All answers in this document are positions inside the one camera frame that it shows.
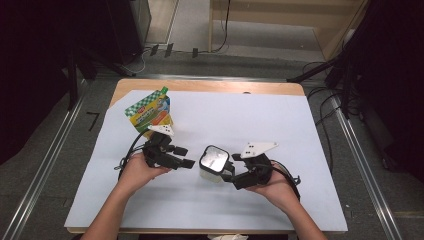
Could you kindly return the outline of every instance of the gray floor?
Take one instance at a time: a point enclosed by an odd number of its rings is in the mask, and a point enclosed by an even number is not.
[[[316,59],[288,59],[287,56],[274,58],[260,56],[253,58],[239,52],[237,56],[200,55],[173,53],[164,58],[163,52],[150,57],[145,55],[145,74],[228,76],[259,78],[262,81],[283,81],[297,76],[307,62]],[[141,59],[128,67],[140,69]],[[104,114],[108,108],[117,81],[121,78],[108,69],[99,67],[97,79],[91,83],[76,121],[58,155],[55,165],[36,202],[34,209],[23,228],[20,239],[71,239],[63,227],[72,199],[90,159],[91,152],[100,131]],[[314,80],[303,83],[305,92],[312,87],[322,86],[325,73],[314,76]],[[319,119],[321,102],[330,93],[321,92],[310,100],[311,112]],[[3,234],[13,218],[16,207],[29,187],[38,166],[43,160],[54,135],[60,127],[67,108],[65,96],[50,115],[38,127],[24,149],[14,158],[0,166],[0,234]],[[324,106],[324,112],[331,111],[331,104]],[[94,116],[87,112],[99,113],[94,124]],[[385,170],[367,127],[357,117],[352,124],[360,140],[373,173],[404,239],[422,239],[424,236],[424,185],[408,173],[392,173]],[[325,121],[333,147],[333,179],[339,194],[340,203],[346,213],[349,231],[340,235],[328,235],[330,239],[386,239],[386,235],[376,214],[374,205],[364,185],[352,152],[336,116]],[[329,156],[327,141],[321,127],[317,128],[326,156]],[[123,234],[120,239],[136,239],[136,236]]]

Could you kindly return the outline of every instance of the forearm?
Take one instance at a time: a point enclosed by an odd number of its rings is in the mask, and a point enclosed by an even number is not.
[[[299,239],[327,239],[300,203],[284,212],[293,224]]]
[[[130,194],[115,187],[82,239],[116,240]]]

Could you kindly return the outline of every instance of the wooden panel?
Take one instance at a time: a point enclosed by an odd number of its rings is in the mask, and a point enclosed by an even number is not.
[[[302,86],[297,83],[122,79],[116,86],[110,106],[131,90],[160,90],[163,86],[166,86],[170,91],[305,95]]]
[[[214,20],[225,17],[228,1],[213,0]],[[341,22],[356,12],[362,0],[282,0],[282,1],[247,1],[231,2],[229,20],[239,22],[257,22],[268,24],[338,28]]]

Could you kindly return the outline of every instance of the hand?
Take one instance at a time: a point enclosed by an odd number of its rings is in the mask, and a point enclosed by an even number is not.
[[[272,162],[272,165],[282,170],[278,163]],[[267,185],[256,185],[248,187],[246,190],[264,196],[268,201],[284,212],[293,205],[300,204],[287,179],[277,171],[272,171],[271,178]]]
[[[137,153],[129,159],[116,187],[129,195],[133,195],[150,180],[170,170],[165,167],[149,167],[144,159],[144,155]]]

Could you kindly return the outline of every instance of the person's right hand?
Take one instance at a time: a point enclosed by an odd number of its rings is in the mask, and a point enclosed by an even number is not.
[[[273,167],[282,170],[278,163],[272,162],[272,165]],[[287,179],[277,171],[272,171],[271,179],[267,185],[256,185],[248,187],[246,190],[256,192],[264,196],[268,199],[268,201],[284,212],[293,205],[299,204],[299,200]]]

